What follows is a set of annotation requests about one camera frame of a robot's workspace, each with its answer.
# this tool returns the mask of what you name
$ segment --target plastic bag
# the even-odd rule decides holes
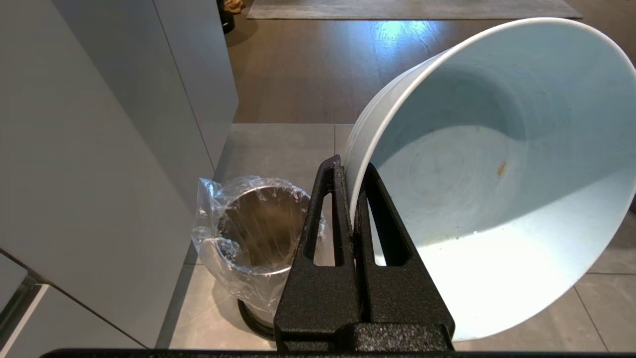
[[[273,318],[308,205],[309,195],[287,180],[243,176],[220,184],[201,178],[192,241],[205,267],[231,295]],[[323,215],[314,262],[333,262]]]

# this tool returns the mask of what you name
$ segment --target gray rug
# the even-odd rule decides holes
[[[580,18],[563,0],[254,0],[247,18],[483,20]]]

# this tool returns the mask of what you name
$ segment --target wooden floor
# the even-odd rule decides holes
[[[566,1],[636,63],[636,0]],[[247,20],[248,10],[226,36],[235,123],[354,123],[398,74],[507,22]]]

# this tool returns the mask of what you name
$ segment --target food residue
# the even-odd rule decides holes
[[[501,177],[504,174],[505,171],[506,171],[506,162],[503,162],[499,166],[499,169],[497,169],[497,175],[499,175],[499,177]]]

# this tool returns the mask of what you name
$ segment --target gray tile floor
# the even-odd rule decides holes
[[[351,125],[235,124],[215,180],[277,176],[310,192],[318,165],[342,153]],[[330,214],[330,207],[324,208]],[[636,215],[575,287],[503,333],[456,343],[457,350],[636,352]],[[236,300],[197,261],[191,247],[157,347],[271,350],[240,318]]]

